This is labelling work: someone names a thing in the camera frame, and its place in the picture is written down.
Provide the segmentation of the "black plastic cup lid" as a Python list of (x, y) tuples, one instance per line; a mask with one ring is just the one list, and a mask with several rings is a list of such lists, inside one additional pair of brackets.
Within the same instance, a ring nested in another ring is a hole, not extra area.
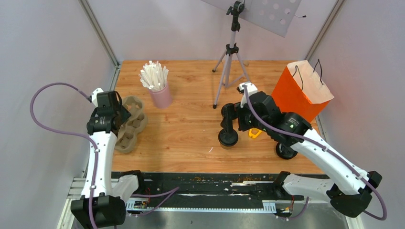
[(227, 133), (225, 129), (222, 129), (218, 134), (218, 141), (222, 142), (238, 142), (238, 133), (235, 130), (232, 130), (230, 133)]

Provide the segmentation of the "brown paper cup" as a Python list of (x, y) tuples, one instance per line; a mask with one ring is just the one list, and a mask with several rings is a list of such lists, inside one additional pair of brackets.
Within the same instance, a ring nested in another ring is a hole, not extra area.
[(232, 147), (234, 147), (237, 144), (237, 142), (222, 142), (220, 141), (220, 146), (221, 148), (225, 149), (225, 150), (229, 150)]

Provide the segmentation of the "orange paper bag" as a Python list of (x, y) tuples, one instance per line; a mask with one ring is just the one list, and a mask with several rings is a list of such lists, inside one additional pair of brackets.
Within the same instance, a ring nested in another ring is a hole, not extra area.
[(320, 60), (311, 66), (307, 60), (286, 65), (271, 96), (282, 112), (295, 112), (312, 122), (334, 98), (323, 81)]

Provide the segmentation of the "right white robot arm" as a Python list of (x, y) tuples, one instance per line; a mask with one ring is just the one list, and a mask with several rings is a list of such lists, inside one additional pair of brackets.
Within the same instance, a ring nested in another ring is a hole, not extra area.
[(320, 179), (282, 171), (272, 187), (278, 199), (298, 195), (327, 201), (351, 218), (368, 213), (373, 197), (382, 200), (376, 190), (382, 181), (378, 172), (367, 172), (351, 163), (302, 116), (280, 111), (270, 95), (262, 91), (243, 93), (242, 101), (224, 105), (221, 115), (218, 140), (222, 147), (233, 147), (240, 131), (260, 129), (277, 142), (279, 152), (301, 153), (326, 175)]

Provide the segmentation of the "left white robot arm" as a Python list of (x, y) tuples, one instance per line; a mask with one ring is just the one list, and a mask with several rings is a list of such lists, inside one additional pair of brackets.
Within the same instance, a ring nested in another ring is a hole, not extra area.
[(145, 182), (137, 175), (124, 175), (112, 187), (112, 156), (120, 127), (131, 116), (116, 91), (95, 89), (90, 96), (95, 106), (88, 123), (90, 139), (86, 178), (80, 198), (72, 201), (71, 213), (85, 229), (99, 229), (122, 225), (126, 217), (126, 202), (130, 196), (141, 197), (146, 192)]

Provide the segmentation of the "grey pulp cup carrier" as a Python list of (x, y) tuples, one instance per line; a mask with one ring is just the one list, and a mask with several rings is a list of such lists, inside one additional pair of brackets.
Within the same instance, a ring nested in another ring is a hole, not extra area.
[(148, 117), (143, 109), (131, 109), (131, 117), (120, 127), (114, 149), (123, 154), (130, 153), (140, 134), (148, 124)]

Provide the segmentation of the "pink translucent straw holder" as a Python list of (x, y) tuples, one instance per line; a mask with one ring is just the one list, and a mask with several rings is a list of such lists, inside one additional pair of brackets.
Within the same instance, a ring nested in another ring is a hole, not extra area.
[(149, 94), (153, 104), (157, 108), (164, 109), (172, 104), (172, 95), (169, 84), (166, 84), (166, 86), (160, 91), (149, 90)]

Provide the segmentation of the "bundle of white straws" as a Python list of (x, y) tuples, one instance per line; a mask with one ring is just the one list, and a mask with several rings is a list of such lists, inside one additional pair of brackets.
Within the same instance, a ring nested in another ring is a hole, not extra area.
[(168, 85), (168, 73), (167, 67), (162, 66), (159, 61), (149, 61), (140, 70), (140, 82), (150, 91), (158, 92)]

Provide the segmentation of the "grey perforated panel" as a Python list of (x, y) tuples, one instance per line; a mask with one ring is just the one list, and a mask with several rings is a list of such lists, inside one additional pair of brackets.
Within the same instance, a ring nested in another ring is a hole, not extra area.
[(205, 0), (232, 15), (231, 31), (239, 31), (239, 19), (285, 37), (301, 0)]

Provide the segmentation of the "yellow triangular plastic bracket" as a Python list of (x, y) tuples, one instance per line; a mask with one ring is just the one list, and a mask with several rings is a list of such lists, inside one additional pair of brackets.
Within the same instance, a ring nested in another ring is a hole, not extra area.
[(257, 128), (251, 128), (248, 132), (248, 136), (251, 139), (256, 139), (263, 131)]

